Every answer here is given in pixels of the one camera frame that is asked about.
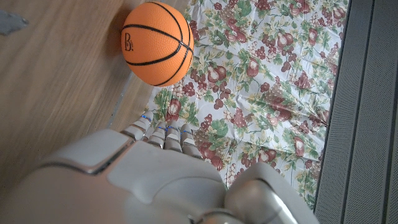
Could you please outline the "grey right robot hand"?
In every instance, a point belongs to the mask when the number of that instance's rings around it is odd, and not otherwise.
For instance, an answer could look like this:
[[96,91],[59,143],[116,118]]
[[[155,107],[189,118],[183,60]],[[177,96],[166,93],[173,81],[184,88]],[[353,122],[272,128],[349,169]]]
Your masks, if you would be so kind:
[[296,191],[259,162],[226,187],[188,125],[144,113],[47,156],[1,204],[2,223],[316,223]]

